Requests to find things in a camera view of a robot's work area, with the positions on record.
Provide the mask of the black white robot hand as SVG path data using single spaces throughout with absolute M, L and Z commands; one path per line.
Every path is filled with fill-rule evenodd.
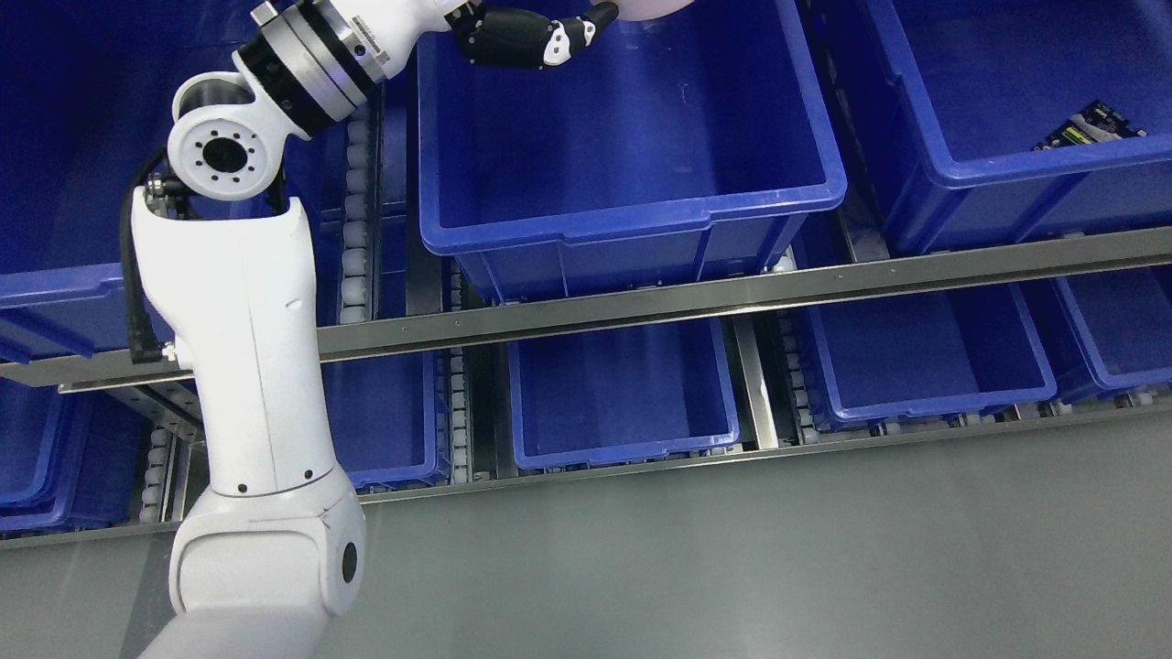
M 323 1 L 377 64 L 382 79 L 406 69 L 416 43 L 451 34 L 466 62 L 507 70 L 552 70 L 601 38 L 620 7 L 599 1 L 574 16 L 551 18 L 513 5 L 485 1 Z

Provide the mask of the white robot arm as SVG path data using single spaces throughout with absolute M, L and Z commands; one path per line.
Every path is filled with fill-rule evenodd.
M 259 5 L 234 70 L 172 101 L 168 165 L 209 201 L 270 189 L 291 136 L 339 124 L 448 28 L 448 1 Z M 334 453 L 301 201 L 251 220 L 168 215 L 163 183 L 128 196 L 131 259 L 200 394 L 210 483 L 173 539 L 175 610 L 146 658 L 311 658 L 356 600 L 367 522 Z

